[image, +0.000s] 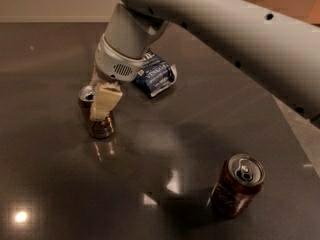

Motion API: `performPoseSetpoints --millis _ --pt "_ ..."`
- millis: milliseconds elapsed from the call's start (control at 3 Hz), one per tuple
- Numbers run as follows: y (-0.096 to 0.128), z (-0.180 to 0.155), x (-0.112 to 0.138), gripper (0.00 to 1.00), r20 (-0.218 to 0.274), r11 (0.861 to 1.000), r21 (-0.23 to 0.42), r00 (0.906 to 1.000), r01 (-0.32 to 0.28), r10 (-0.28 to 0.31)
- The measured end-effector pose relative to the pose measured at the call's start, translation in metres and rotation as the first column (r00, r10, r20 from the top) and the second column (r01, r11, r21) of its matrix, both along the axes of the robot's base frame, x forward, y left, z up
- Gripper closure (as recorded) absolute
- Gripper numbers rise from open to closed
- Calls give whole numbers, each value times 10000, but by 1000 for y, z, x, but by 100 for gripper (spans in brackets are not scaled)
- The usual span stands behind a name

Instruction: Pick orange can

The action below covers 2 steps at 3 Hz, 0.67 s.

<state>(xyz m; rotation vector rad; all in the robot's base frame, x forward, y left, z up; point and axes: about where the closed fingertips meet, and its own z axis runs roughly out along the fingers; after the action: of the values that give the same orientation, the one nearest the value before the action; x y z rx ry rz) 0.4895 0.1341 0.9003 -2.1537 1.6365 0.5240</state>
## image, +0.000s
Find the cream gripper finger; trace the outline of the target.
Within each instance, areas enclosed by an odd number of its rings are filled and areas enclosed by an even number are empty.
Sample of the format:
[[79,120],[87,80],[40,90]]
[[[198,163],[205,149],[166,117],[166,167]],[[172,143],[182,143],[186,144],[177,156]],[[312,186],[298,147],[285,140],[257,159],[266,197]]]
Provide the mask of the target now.
[[90,108],[92,121],[103,121],[121,100],[123,93],[118,81],[91,82],[94,91],[93,103]]
[[101,85],[101,83],[102,83],[102,80],[98,76],[97,70],[93,69],[89,85],[93,86],[93,87],[99,87]]

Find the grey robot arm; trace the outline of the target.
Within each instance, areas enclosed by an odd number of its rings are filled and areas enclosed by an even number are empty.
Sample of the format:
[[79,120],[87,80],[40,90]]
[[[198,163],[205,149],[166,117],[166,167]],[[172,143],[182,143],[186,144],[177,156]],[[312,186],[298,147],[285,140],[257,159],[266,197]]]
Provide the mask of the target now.
[[98,76],[132,81],[171,23],[320,126],[320,30],[243,0],[120,0],[95,53]]

